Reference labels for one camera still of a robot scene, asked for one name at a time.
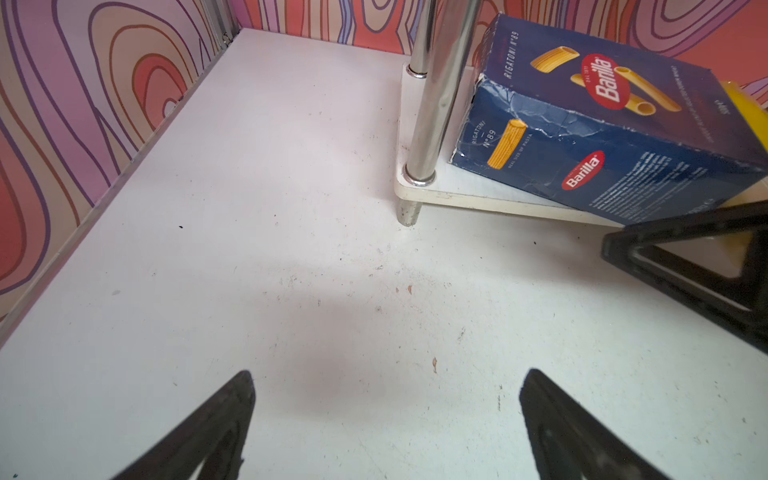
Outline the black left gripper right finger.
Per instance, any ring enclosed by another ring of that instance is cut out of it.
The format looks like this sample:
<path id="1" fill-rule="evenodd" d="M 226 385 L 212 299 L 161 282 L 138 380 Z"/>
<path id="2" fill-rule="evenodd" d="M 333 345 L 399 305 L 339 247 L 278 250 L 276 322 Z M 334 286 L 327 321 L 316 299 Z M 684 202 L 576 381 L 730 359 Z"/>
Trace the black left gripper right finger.
<path id="1" fill-rule="evenodd" d="M 554 381 L 528 371 L 519 401 L 542 479 L 665 479 Z"/>

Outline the yellow Pastatime spaghetti bag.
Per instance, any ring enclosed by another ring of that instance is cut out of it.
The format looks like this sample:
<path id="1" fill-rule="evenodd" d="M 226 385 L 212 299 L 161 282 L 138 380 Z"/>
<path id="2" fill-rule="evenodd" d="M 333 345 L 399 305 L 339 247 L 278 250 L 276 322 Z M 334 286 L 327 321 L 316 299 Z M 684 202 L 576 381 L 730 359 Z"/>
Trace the yellow Pastatime spaghetti bag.
<path id="1" fill-rule="evenodd" d="M 768 149 L 768 116 L 752 97 L 747 95 L 737 83 L 722 82 L 724 90 L 730 100 L 736 106 L 753 133 L 756 135 L 765 150 Z"/>

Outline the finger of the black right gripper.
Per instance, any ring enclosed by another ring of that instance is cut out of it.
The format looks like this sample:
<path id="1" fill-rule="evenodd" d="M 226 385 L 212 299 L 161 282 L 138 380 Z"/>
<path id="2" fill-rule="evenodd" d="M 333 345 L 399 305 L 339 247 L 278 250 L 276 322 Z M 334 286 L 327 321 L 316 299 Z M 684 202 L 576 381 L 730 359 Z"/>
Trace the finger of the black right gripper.
<path id="1" fill-rule="evenodd" d="M 661 247 L 663 243 L 750 233 L 740 273 L 716 273 Z M 767 202 L 629 225 L 606 235 L 601 257 L 767 352 Z"/>

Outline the blue Barilla rigatoni box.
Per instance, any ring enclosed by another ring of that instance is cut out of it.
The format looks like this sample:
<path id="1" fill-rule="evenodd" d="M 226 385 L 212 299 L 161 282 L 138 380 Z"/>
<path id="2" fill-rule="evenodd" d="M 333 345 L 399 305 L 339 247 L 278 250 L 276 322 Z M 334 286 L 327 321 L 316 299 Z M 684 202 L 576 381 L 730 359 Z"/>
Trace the blue Barilla rigatoni box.
<path id="1" fill-rule="evenodd" d="M 454 166 L 629 225 L 714 209 L 767 153 L 702 67 L 504 14 L 474 61 Z"/>

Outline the white two-tier shelf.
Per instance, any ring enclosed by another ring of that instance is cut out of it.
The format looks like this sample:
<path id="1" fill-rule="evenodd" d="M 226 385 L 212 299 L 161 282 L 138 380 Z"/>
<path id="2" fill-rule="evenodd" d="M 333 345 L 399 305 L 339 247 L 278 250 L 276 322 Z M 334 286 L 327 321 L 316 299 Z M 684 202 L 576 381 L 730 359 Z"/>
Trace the white two-tier shelf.
<path id="1" fill-rule="evenodd" d="M 442 11 L 427 2 L 403 74 L 395 173 L 399 220 L 412 225 L 423 205 L 436 204 L 622 226 L 453 165 L 451 157 L 474 92 L 474 61 L 486 31 L 500 14 L 636 49 L 637 24 L 669 21 L 663 1 L 512 1 L 506 10 L 488 1 L 449 1 Z M 766 183 L 767 174 L 721 205 L 757 199 L 766 192 Z"/>

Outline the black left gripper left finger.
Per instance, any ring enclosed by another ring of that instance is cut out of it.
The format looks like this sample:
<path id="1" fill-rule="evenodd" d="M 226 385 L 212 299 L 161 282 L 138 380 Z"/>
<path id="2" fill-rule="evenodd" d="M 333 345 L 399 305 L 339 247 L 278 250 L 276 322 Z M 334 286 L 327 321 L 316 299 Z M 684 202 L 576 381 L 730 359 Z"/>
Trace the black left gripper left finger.
<path id="1" fill-rule="evenodd" d="M 251 373 L 242 370 L 118 479 L 236 479 L 256 404 Z"/>

